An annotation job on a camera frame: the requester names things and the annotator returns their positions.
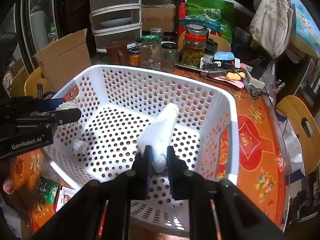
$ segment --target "jar with red lid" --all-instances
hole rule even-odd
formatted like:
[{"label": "jar with red lid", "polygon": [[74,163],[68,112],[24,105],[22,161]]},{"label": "jar with red lid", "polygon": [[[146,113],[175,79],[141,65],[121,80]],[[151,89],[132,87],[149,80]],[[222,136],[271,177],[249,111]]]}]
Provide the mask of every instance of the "jar with red lid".
[{"label": "jar with red lid", "polygon": [[206,41],[207,38],[203,35],[186,33],[183,40],[181,64],[199,68]]}]

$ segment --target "canvas tote bag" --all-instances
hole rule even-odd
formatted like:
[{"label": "canvas tote bag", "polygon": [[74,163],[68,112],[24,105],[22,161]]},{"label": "canvas tote bag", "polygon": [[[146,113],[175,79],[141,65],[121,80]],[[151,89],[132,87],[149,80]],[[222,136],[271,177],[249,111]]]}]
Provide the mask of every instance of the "canvas tote bag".
[{"label": "canvas tote bag", "polygon": [[250,33],[272,58],[279,57],[289,43],[293,10],[290,0],[261,0],[250,24]]}]

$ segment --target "screw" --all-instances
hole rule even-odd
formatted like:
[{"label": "screw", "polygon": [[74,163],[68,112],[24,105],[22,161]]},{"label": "screw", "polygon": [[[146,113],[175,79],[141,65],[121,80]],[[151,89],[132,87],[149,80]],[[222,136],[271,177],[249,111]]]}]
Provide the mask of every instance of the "screw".
[{"label": "screw", "polygon": [[187,171],[184,171],[183,174],[186,175],[187,177],[191,177],[193,175],[193,171],[187,170]]},{"label": "screw", "polygon": [[126,174],[127,174],[127,176],[129,176],[129,177],[133,177],[134,175],[136,175],[136,172],[135,172],[134,170],[128,170],[128,171],[126,172]]}]

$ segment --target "green snack package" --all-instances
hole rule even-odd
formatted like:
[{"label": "green snack package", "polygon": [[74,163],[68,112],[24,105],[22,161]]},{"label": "green snack package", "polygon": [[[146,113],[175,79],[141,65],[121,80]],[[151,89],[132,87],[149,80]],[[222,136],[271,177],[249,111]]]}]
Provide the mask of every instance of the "green snack package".
[{"label": "green snack package", "polygon": [[230,44],[232,42],[234,11],[234,4],[224,0],[187,0],[187,15],[192,19],[219,23],[222,38]]},{"label": "green snack package", "polygon": [[41,184],[38,187],[38,191],[46,202],[53,205],[59,184],[44,177],[40,177],[40,180]]}]

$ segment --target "laundry basket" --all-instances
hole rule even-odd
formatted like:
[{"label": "laundry basket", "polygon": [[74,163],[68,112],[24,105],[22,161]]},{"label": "laundry basket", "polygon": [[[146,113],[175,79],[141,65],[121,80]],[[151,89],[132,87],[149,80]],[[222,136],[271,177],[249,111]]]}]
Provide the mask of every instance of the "laundry basket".
[{"label": "laundry basket", "polygon": [[[55,98],[70,90],[79,90],[75,100],[82,117],[68,128],[59,126],[54,143],[44,150],[73,188],[91,179],[111,180],[130,169],[139,152],[138,135],[169,102],[179,105],[171,141],[176,155],[206,179],[227,178],[236,184],[236,104],[225,90],[172,74],[114,65],[87,68]],[[85,155],[73,151],[75,139],[89,143]],[[131,201],[131,219],[164,233],[189,234],[188,201],[172,199],[167,177],[154,175],[148,199]]]}]

